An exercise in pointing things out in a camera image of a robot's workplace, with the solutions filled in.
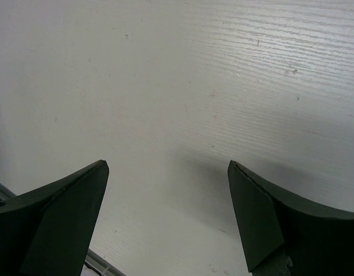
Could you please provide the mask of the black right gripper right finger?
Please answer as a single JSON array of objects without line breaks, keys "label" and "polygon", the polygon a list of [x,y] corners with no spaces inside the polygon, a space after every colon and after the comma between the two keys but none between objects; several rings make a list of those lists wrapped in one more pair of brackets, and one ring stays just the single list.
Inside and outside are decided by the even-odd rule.
[{"label": "black right gripper right finger", "polygon": [[235,161],[228,180],[252,275],[354,275],[354,212],[308,200]]}]

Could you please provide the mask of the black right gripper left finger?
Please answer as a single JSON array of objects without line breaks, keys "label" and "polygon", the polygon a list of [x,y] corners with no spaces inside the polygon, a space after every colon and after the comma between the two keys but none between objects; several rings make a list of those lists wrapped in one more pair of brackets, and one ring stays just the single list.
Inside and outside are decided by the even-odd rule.
[{"label": "black right gripper left finger", "polygon": [[0,275],[80,275],[108,177],[99,160],[21,195],[0,184]]}]

